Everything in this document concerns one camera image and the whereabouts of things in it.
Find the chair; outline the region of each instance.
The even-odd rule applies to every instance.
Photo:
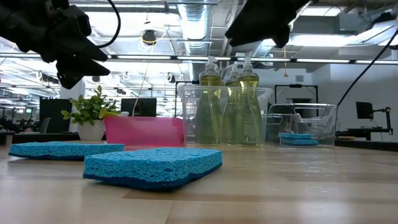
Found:
[[[47,127],[49,126],[51,118],[44,118],[43,123],[40,127],[40,134],[45,134],[47,132]]]

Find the potted plant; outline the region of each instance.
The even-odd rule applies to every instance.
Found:
[[[105,116],[117,116],[120,111],[116,110],[116,100],[113,104],[105,102],[107,95],[102,95],[102,87],[95,90],[96,95],[90,99],[84,99],[83,95],[78,100],[70,100],[77,112],[69,113],[61,111],[64,119],[72,119],[72,124],[78,125],[78,133],[81,140],[99,141],[105,132]]]

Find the white pot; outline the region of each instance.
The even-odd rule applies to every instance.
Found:
[[[94,120],[94,125],[84,122],[83,126],[78,125],[77,132],[79,133],[80,140],[100,141],[105,133],[105,122],[103,119]]]

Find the pump top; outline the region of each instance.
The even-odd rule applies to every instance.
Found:
[[[244,56],[244,67],[243,67],[243,71],[253,71],[253,65],[251,65],[250,63],[250,54],[246,54]]]
[[[213,56],[209,56],[208,58],[208,62],[206,64],[206,71],[215,71],[217,68],[217,65],[215,64],[215,62],[217,62],[217,60],[213,57]]]
[[[231,77],[231,78],[236,78],[238,75],[239,75],[239,72],[238,72],[238,64],[233,64],[233,65],[232,65],[232,71],[231,71],[230,77]]]

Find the clear plastic bin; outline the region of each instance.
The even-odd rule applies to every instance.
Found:
[[[182,99],[186,144],[256,146],[264,144],[265,121],[272,89],[243,89],[229,86],[180,86],[178,94]],[[231,95],[237,95],[238,99],[232,100]],[[247,113],[244,113],[246,117],[238,113],[239,102],[242,97],[251,103],[258,101],[258,105],[255,107],[241,105],[241,108],[247,111]],[[242,130],[252,138],[242,135]]]
[[[266,143],[282,147],[334,147],[336,115],[336,105],[272,105],[266,121]]]

